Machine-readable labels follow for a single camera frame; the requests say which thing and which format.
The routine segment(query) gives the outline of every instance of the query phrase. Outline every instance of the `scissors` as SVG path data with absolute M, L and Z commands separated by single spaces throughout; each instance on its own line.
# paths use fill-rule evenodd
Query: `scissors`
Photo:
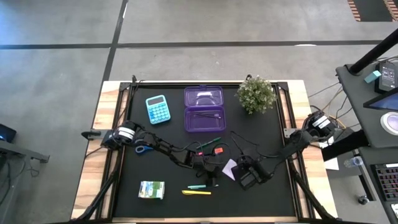
M 137 143 L 137 142 L 140 142 L 140 141 L 144 141 L 144 140 L 143 140 L 143 139 L 138 139 L 138 140 L 136 141 L 136 143 Z M 142 154 L 142 153 L 144 153 L 146 150 L 151 150 L 151 149 L 154 149 L 154 148 L 149 147 L 149 146 L 137 146 L 137 147 L 136 147 L 136 153 L 137 153 L 137 154 Z

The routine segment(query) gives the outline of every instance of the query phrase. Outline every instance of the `water bottle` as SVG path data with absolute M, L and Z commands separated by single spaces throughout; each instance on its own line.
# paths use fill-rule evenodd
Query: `water bottle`
M 355 156 L 355 157 L 352 157 L 351 159 L 347 159 L 346 161 L 344 161 L 344 166 L 346 166 L 347 168 L 360 166 L 362 164 L 363 164 L 363 160 L 362 160 L 361 156 Z

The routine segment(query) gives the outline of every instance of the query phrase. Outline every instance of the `potted plant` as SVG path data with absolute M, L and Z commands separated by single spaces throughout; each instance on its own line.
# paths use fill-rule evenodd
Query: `potted plant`
M 269 81 L 259 75 L 253 78 L 248 75 L 246 80 L 240 84 L 235 96 L 249 114 L 255 111 L 265 113 L 268 108 L 272 108 L 276 100 L 274 89 Z

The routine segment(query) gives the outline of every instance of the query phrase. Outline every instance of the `teal pen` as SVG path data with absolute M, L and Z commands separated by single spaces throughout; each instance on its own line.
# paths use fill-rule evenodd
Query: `teal pen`
M 211 140 L 210 142 L 204 143 L 203 145 L 201 145 L 201 147 L 204 148 L 205 146 L 208 146 L 208 145 L 210 145 L 210 144 L 213 143 L 213 142 L 217 142 L 217 141 L 219 141 L 220 139 L 221 139 L 221 137 L 215 138 L 215 139 Z
M 188 186 L 189 189 L 200 189 L 200 188 L 206 188 L 206 185 L 192 185 L 192 186 Z

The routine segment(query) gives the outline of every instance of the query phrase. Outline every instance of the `calculator display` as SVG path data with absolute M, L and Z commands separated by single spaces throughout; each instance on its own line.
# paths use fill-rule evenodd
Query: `calculator display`
M 161 102 L 163 102 L 163 97 L 158 97 L 152 100 L 148 100 L 148 105 L 154 105 Z

